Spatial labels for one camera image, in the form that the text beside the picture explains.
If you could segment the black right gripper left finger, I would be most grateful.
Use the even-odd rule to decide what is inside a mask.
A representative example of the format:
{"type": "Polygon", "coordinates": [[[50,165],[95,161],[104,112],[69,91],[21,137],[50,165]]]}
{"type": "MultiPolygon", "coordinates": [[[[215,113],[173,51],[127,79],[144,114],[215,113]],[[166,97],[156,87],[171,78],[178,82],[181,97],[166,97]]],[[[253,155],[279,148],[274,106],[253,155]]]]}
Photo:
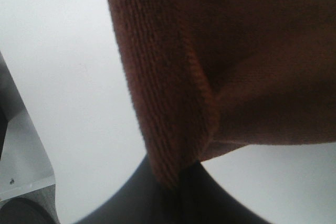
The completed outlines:
{"type": "Polygon", "coordinates": [[[163,188],[144,157],[128,181],[76,223],[183,223],[176,194],[163,188]]]}

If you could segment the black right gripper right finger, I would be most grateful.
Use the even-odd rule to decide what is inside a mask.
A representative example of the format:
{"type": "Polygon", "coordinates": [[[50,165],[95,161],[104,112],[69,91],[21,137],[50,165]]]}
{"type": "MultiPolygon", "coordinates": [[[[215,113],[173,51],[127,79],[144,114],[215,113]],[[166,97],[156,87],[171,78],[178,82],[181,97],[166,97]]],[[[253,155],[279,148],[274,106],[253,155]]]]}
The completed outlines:
{"type": "Polygon", "coordinates": [[[196,162],[180,173],[180,223],[253,224],[268,221],[225,191],[196,162]]]}

